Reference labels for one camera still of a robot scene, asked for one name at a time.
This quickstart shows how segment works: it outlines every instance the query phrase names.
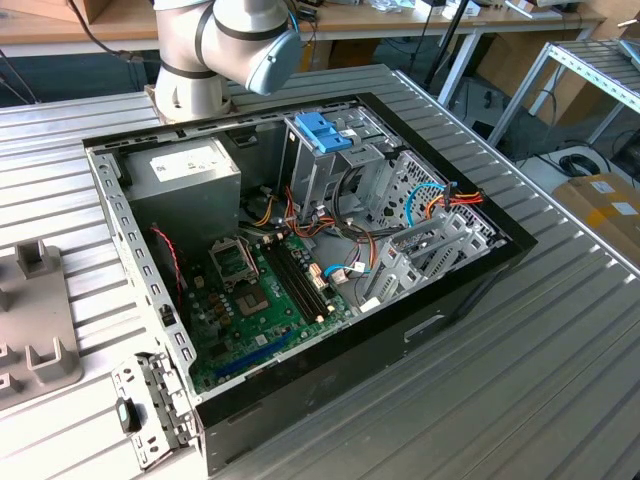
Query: ram slot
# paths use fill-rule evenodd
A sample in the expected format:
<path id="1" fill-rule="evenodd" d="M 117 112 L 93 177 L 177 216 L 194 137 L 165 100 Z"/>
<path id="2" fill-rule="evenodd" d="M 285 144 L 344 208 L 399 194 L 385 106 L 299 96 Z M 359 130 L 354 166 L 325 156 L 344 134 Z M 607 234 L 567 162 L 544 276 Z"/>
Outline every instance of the ram slot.
<path id="1" fill-rule="evenodd" d="M 281 244 L 269 246 L 263 254 L 307 323 L 314 323 L 319 316 L 329 314 L 323 298 L 300 270 L 288 248 Z"/>

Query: red cable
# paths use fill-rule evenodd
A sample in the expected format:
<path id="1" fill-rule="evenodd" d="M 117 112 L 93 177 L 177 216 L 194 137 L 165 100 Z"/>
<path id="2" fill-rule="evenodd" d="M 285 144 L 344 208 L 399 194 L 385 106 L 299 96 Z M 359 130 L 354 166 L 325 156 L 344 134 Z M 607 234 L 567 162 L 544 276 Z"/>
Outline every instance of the red cable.
<path id="1" fill-rule="evenodd" d="M 151 227 L 151 231 L 156 233 L 164 240 L 169 247 L 169 253 L 171 253 L 171 258 L 173 258 L 173 267 L 176 270 L 176 288 L 178 289 L 178 310 L 182 310 L 182 285 L 180 284 L 180 266 L 178 265 L 178 256 L 176 255 L 176 250 L 173 247 L 173 242 L 169 240 L 164 233 L 162 233 L 159 229 L 155 227 Z"/>

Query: metal latch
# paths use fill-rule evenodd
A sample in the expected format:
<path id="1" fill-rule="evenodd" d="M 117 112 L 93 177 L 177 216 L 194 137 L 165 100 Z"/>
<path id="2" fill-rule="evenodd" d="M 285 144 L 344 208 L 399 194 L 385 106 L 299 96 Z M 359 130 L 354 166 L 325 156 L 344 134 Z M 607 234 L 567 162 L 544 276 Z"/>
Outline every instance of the metal latch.
<path id="1" fill-rule="evenodd" d="M 196 437 L 196 423 L 178 372 L 167 354 L 138 354 L 111 373 L 116 412 L 140 468 L 157 465 Z"/>

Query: motherboard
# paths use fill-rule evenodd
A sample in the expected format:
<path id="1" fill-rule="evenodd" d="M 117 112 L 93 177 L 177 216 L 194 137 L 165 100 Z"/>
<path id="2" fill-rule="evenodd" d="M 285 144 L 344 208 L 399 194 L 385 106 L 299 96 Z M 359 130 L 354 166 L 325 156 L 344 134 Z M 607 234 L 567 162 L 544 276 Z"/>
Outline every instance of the motherboard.
<path id="1" fill-rule="evenodd" d="M 346 324 L 353 316 L 347 302 L 318 285 L 313 270 L 294 236 L 267 244 L 225 239 L 189 270 L 184 308 L 198 393 Z"/>

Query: slotted aluminum profile table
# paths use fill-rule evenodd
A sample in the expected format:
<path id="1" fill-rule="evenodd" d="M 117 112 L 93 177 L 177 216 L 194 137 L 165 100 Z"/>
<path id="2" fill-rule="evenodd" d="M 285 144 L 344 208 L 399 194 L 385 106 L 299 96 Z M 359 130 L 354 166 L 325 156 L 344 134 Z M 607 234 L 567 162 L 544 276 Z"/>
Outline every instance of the slotted aluminum profile table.
<path id="1" fill-rule="evenodd" d="M 631 479 L 640 465 L 638 270 L 399 72 L 294 76 L 241 111 L 371 91 L 538 240 L 463 321 L 223 470 L 221 479 Z M 0 111 L 0 249 L 58 246 L 85 371 L 0 412 L 3 478 L 138 478 L 109 378 L 159 347 L 109 238 L 80 139 L 157 125 L 144 94 Z M 202 478 L 188 449 L 149 474 Z"/>
<path id="2" fill-rule="evenodd" d="M 618 50 L 617 42 L 586 40 L 547 43 L 491 132 L 487 140 L 489 145 L 497 145 L 506 133 L 529 90 L 536 84 L 551 59 L 557 61 L 560 66 L 551 75 L 543 90 L 553 91 L 560 76 L 568 68 L 619 102 L 591 134 L 589 143 L 594 143 L 600 137 L 625 106 L 640 113 L 640 71 Z M 547 97 L 547 93 L 541 92 L 529 113 L 536 115 Z"/>

